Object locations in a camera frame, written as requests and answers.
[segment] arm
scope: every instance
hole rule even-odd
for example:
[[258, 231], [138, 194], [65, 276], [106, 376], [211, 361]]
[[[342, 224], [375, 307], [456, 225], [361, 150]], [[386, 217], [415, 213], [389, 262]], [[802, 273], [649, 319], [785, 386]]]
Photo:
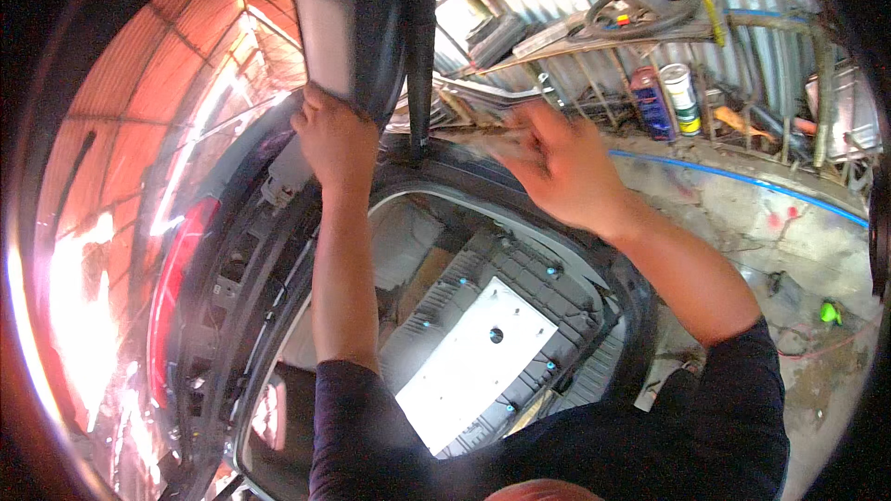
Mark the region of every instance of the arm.
[[313, 270], [317, 361], [348, 360], [379, 373], [378, 315], [368, 196], [378, 150], [374, 123], [314, 84], [291, 117], [322, 184], [322, 225]]
[[525, 155], [498, 160], [539, 207], [616, 246], [703, 345], [755, 324], [760, 308], [742, 276], [623, 186], [594, 124], [569, 122], [544, 104], [521, 108], [516, 120], [530, 129]]

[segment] hand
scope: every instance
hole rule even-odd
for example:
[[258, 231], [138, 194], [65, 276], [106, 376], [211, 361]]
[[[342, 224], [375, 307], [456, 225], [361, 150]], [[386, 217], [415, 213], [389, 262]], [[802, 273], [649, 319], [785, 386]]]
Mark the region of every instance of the hand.
[[519, 107], [513, 123], [529, 129], [523, 155], [494, 156], [517, 177], [537, 206], [608, 242], [631, 229], [640, 200], [618, 178], [593, 122], [570, 122], [539, 102]]
[[303, 88], [303, 111], [291, 116], [306, 161], [324, 196], [360, 196], [372, 187], [378, 128], [314, 83]]

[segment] person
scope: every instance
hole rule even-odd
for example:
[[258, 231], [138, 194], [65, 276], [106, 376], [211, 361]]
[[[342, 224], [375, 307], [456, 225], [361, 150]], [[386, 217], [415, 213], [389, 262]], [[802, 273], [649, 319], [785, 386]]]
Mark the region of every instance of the person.
[[622, 185], [593, 123], [544, 103], [515, 119], [529, 128], [524, 154], [498, 160], [542, 210], [595, 233], [647, 277], [708, 349], [695, 392], [681, 410], [576, 406], [467, 455], [433, 457], [380, 377], [367, 224], [377, 128], [307, 84], [291, 123], [322, 185], [311, 498], [774, 498], [788, 458], [784, 389], [746, 282]]

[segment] black t-shirt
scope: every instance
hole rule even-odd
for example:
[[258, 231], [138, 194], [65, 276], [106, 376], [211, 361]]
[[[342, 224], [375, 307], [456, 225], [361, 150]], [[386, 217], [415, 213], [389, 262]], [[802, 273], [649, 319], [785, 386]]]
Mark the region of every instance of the black t-shirt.
[[619, 499], [773, 499], [788, 459], [784, 388], [763, 317], [710, 349], [681, 415], [600, 402], [482, 450], [433, 457], [381, 378], [346, 361], [316, 374], [313, 499], [482, 499], [553, 478]]

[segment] blue hose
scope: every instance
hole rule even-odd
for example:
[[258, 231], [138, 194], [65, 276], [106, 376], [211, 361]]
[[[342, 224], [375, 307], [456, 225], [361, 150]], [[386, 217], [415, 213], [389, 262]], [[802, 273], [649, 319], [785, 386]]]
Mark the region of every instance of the blue hose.
[[765, 182], [764, 180], [753, 179], [749, 176], [743, 176], [737, 173], [731, 173], [730, 171], [724, 171], [722, 169], [713, 169], [711, 167], [707, 167], [705, 165], [696, 164], [695, 162], [688, 161], [678, 161], [677, 159], [668, 159], [666, 157], [658, 157], [656, 155], [647, 155], [642, 153], [630, 153], [628, 151], [619, 151], [618, 149], [611, 149], [609, 154], [615, 155], [616, 157], [630, 157], [632, 159], [643, 159], [645, 161], [653, 161], [653, 162], [662, 162], [664, 164], [672, 164], [677, 167], [684, 167], [685, 169], [693, 169], [694, 171], [701, 171], [703, 173], [709, 174], [718, 174], [718, 176], [724, 176], [728, 179], [738, 180], [740, 182], [745, 182], [746, 184], [752, 184], [753, 186], [763, 187], [765, 189], [771, 190], [772, 192], [776, 192], [778, 194], [785, 194], [790, 197], [794, 197], [796, 199], [800, 199], [801, 201], [810, 204], [812, 206], [817, 206], [825, 209], [828, 212], [835, 213], [839, 217], [846, 218], [863, 228], [870, 228], [870, 223], [866, 221], [865, 218], [858, 217], [851, 212], [847, 212], [840, 207], [833, 206], [832, 204], [827, 204], [824, 201], [819, 199], [815, 199], [813, 197], [800, 194], [794, 190], [790, 190], [788, 188], [777, 186], [776, 184], [771, 184], [770, 182]]

